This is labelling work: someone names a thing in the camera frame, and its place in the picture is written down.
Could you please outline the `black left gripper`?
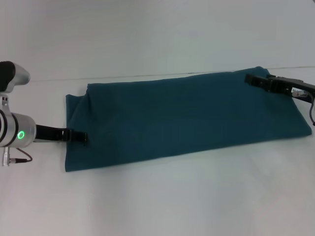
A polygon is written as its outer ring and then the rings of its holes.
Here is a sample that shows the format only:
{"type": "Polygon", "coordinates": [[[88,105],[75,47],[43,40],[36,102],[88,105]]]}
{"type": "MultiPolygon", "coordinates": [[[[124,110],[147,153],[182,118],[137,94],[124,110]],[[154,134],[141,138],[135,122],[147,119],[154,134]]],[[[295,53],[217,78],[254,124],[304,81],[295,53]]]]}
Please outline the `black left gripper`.
{"type": "Polygon", "coordinates": [[[55,128],[50,126],[36,125],[36,135],[34,143],[47,142],[77,142],[84,146],[88,143],[88,135],[66,128],[55,128]]]}

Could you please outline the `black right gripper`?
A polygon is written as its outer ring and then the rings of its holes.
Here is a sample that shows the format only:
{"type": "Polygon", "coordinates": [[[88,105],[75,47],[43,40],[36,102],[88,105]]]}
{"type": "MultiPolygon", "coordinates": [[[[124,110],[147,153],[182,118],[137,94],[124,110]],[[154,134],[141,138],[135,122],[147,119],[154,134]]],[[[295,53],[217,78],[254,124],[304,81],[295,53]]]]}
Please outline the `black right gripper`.
{"type": "Polygon", "coordinates": [[[284,94],[308,103],[315,100],[315,86],[307,84],[302,80],[273,75],[261,77],[247,74],[244,82],[268,92],[284,94]]]}

